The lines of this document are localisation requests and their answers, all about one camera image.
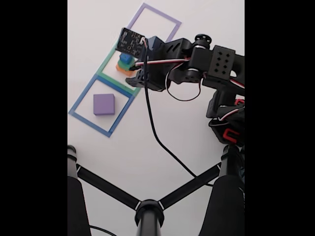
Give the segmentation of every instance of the cable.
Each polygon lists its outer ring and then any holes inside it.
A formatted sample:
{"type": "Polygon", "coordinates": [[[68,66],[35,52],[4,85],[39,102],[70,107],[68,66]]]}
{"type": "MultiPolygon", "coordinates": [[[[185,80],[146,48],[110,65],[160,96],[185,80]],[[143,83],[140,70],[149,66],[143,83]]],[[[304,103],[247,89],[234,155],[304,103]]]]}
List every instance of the cable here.
{"type": "Polygon", "coordinates": [[[148,61],[148,47],[145,44],[145,56],[143,60],[143,80],[144,80],[144,92],[146,95],[146,101],[147,101],[147,106],[148,106],[148,112],[149,112],[149,118],[150,118],[150,123],[151,123],[151,128],[153,131],[153,135],[155,139],[157,140],[158,144],[168,152],[188,173],[190,173],[194,178],[198,179],[197,175],[195,175],[180,159],[177,158],[158,138],[156,129],[154,127],[154,122],[153,122],[153,116],[152,116],[152,111],[151,111],[151,105],[150,105],[150,100],[149,100],[149,92],[148,92],[148,67],[147,67],[147,61],[148,61]]]}
{"type": "Polygon", "coordinates": [[[235,84],[236,86],[242,88],[242,89],[245,89],[245,85],[235,81],[235,80],[230,80],[231,83],[235,84]]]}
{"type": "MultiPolygon", "coordinates": [[[[185,62],[189,61],[190,59],[166,59],[166,60],[150,60],[147,62],[148,65],[150,64],[162,64],[162,63],[176,63],[176,62],[185,62]]],[[[138,61],[135,63],[135,66],[143,65],[143,61],[138,61]]]]}
{"type": "Polygon", "coordinates": [[[196,99],[196,98],[200,95],[200,93],[201,93],[201,80],[199,81],[199,93],[197,94],[197,96],[195,96],[195,97],[193,97],[193,98],[191,98],[191,99],[188,99],[188,100],[182,100],[182,99],[179,99],[179,98],[175,97],[174,95],[172,95],[172,94],[170,93],[170,91],[168,90],[168,87],[167,87],[167,80],[168,80],[168,75],[169,75],[169,73],[170,73],[172,70],[175,70],[176,68],[180,67],[182,64],[184,64],[184,63],[182,62],[182,63],[180,63],[180,64],[175,65],[175,66],[166,74],[166,77],[165,77],[165,88],[166,88],[166,91],[168,92],[168,94],[171,95],[171,96],[172,96],[173,98],[175,98],[176,100],[181,101],[181,102],[189,102],[189,101],[193,101],[194,99],[196,99]]]}
{"type": "Polygon", "coordinates": [[[103,232],[105,232],[105,233],[107,233],[107,234],[109,234],[111,236],[117,236],[117,235],[113,234],[112,232],[109,232],[108,230],[102,229],[100,227],[96,227],[96,226],[90,225],[90,228],[91,229],[95,229],[95,230],[103,231],[103,232]]]}
{"type": "Polygon", "coordinates": [[[226,122],[226,123],[221,123],[221,124],[210,124],[209,123],[209,126],[210,127],[216,127],[216,126],[222,126],[222,125],[226,125],[226,124],[229,124],[228,122],[226,122]]]}
{"type": "Polygon", "coordinates": [[[236,112],[238,112],[239,110],[241,110],[241,109],[245,109],[245,106],[244,107],[241,107],[241,108],[238,108],[238,109],[234,109],[233,111],[230,111],[230,112],[228,112],[228,113],[226,113],[223,117],[218,117],[218,120],[219,121],[222,121],[222,120],[224,120],[225,118],[227,118],[228,116],[230,116],[230,115],[232,115],[232,114],[234,114],[234,113],[236,113],[236,112]]]}

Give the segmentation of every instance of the circuit board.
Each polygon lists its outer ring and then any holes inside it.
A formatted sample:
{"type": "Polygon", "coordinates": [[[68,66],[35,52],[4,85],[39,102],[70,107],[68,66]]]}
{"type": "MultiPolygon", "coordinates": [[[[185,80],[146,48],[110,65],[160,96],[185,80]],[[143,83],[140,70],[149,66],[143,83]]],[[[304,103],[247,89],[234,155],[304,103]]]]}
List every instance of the circuit board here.
{"type": "Polygon", "coordinates": [[[123,28],[119,36],[116,50],[139,58],[142,52],[141,38],[143,36],[129,29],[123,28]]]}

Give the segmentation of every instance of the green square outline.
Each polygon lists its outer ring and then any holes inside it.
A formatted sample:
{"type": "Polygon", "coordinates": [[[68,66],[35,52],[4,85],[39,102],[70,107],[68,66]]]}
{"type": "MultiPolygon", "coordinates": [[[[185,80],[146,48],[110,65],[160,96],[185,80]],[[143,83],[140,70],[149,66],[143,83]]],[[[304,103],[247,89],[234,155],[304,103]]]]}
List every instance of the green square outline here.
{"type": "Polygon", "coordinates": [[[102,77],[103,79],[105,79],[105,80],[107,80],[107,81],[117,85],[118,87],[120,87],[121,89],[123,89],[126,92],[130,93],[131,95],[136,96],[141,88],[136,88],[135,90],[132,90],[132,89],[128,88],[127,86],[123,85],[122,83],[118,82],[117,80],[113,79],[112,77],[110,77],[110,76],[108,76],[108,75],[103,73],[103,69],[108,64],[109,60],[112,58],[112,56],[114,55],[114,53],[116,51],[117,43],[118,43],[118,41],[116,41],[116,43],[114,44],[113,48],[110,50],[109,54],[107,55],[107,57],[105,58],[103,63],[100,65],[100,67],[97,70],[96,74],[98,76],[102,77]]]}

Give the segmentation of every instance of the blue block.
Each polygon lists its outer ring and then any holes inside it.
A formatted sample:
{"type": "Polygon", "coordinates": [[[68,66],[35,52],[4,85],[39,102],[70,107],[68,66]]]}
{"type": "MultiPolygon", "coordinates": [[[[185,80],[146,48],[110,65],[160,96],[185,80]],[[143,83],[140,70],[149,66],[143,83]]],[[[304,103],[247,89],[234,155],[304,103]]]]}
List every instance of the blue block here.
{"type": "Polygon", "coordinates": [[[132,60],[132,56],[125,54],[125,53],[121,53],[119,58],[125,64],[129,64],[132,60]]]}

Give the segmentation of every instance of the blue square outline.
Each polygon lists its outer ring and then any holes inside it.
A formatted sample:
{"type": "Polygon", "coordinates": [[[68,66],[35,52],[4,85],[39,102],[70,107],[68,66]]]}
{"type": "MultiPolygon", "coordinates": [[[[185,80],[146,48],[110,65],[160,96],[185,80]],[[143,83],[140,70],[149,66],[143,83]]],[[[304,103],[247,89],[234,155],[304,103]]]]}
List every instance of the blue square outline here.
{"type": "Polygon", "coordinates": [[[76,102],[73,104],[72,108],[71,108],[70,111],[69,111],[69,114],[109,138],[109,137],[112,135],[112,133],[114,132],[114,130],[116,129],[116,127],[117,127],[117,125],[119,124],[119,122],[121,121],[121,119],[123,118],[124,114],[125,114],[126,111],[128,110],[128,108],[129,108],[129,106],[131,105],[131,103],[133,102],[134,98],[135,98],[135,96],[133,96],[132,94],[126,92],[125,90],[121,89],[121,88],[118,87],[117,85],[115,85],[115,84],[113,84],[113,83],[107,81],[106,79],[103,79],[103,78],[100,77],[99,75],[96,75],[96,74],[95,74],[95,75],[92,77],[92,79],[89,81],[88,85],[84,88],[84,90],[83,90],[82,93],[80,94],[79,98],[78,98],[78,99],[76,100],[76,102]],[[106,131],[106,130],[102,129],[101,127],[99,127],[99,126],[97,126],[96,124],[90,122],[89,120],[85,119],[83,116],[81,116],[81,115],[79,115],[79,114],[77,114],[77,113],[75,112],[75,110],[78,108],[78,106],[79,106],[80,103],[82,102],[83,98],[84,98],[85,95],[88,93],[88,91],[90,90],[90,88],[92,87],[92,85],[94,84],[94,82],[95,82],[96,80],[98,80],[98,81],[104,83],[105,85],[111,87],[112,89],[116,90],[117,92],[120,92],[122,95],[124,95],[124,96],[126,96],[126,97],[129,98],[129,99],[128,99],[128,102],[125,104],[125,106],[123,107],[123,109],[120,111],[118,117],[117,117],[116,120],[114,121],[113,125],[110,127],[109,131],[106,131]]]}

